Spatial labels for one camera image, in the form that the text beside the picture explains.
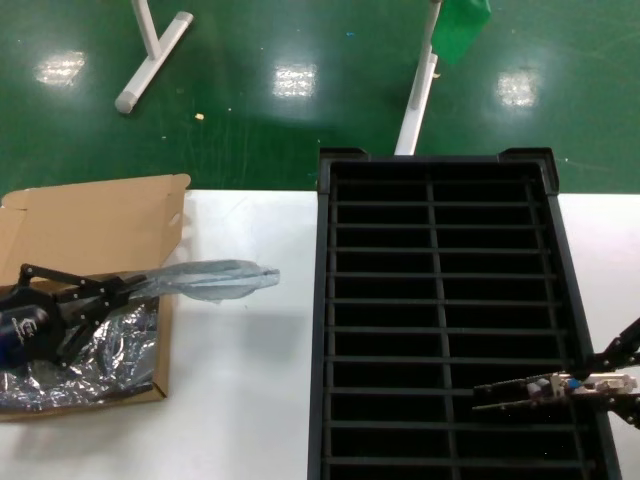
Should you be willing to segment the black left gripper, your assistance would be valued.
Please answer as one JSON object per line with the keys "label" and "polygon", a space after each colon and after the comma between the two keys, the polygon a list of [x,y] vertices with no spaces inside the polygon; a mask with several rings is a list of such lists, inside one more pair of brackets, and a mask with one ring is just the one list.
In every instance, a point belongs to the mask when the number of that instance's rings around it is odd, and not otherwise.
{"label": "black left gripper", "polygon": [[[47,291],[32,287],[33,279],[44,279],[67,288]],[[33,361],[68,367],[120,305],[115,299],[83,304],[70,312],[66,334],[57,304],[94,297],[114,298],[126,293],[129,286],[118,276],[96,280],[22,264],[17,286],[1,297],[1,370],[18,369]]]}

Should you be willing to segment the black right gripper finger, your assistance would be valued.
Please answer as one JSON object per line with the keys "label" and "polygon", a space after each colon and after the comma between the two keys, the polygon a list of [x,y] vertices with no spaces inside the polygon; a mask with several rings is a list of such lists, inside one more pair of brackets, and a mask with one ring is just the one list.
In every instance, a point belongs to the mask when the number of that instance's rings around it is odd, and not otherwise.
{"label": "black right gripper finger", "polygon": [[573,370],[573,376],[585,379],[594,373],[614,372],[638,365],[639,323],[640,319],[637,318],[616,336],[604,351],[589,355]]}
{"label": "black right gripper finger", "polygon": [[613,412],[634,428],[640,428],[640,399],[638,393],[598,396],[596,398],[596,405],[599,410]]}

